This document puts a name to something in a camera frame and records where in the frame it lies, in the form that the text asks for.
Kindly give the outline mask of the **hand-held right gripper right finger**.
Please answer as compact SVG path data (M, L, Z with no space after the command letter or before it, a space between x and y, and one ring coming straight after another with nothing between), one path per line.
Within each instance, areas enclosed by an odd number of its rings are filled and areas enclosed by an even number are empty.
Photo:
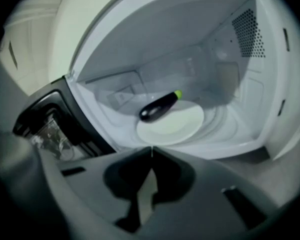
M158 191L142 240L243 237L279 210L260 188L218 161L153 149Z

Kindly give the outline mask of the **white microwave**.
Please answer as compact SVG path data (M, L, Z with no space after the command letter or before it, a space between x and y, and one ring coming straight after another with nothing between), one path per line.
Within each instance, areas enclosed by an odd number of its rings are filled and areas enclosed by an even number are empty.
M93 141L106 154L159 147L214 160L264 147L277 160L300 143L300 23L284 0L110 0L64 53L61 33L79 4L62 3L48 53L50 72L67 73L31 96L15 134L42 146L44 119L55 115L72 143ZM178 146L113 141L102 106L118 111L139 98L139 119L176 90L178 101L216 95L235 117L236 134Z

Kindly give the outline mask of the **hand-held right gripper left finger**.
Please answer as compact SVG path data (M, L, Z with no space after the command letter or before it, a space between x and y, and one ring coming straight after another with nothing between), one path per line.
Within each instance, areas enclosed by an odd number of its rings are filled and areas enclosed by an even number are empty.
M57 162L40 154L47 184L73 234L134 234L142 223L138 191L151 169L151 149Z

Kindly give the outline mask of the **white round plate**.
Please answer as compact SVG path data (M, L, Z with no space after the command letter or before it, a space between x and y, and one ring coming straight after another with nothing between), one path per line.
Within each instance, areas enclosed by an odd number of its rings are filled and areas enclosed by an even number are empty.
M200 105L180 100L154 122L139 121L136 133L142 141L153 146L175 145L196 134L204 118L204 110Z

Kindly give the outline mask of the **dark purple eggplant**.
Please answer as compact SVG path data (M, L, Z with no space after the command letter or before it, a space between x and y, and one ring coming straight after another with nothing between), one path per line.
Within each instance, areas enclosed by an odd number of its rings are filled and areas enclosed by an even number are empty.
M138 114L144 123L152 123L164 116L170 108L182 97L181 90L175 90L161 98L149 103Z

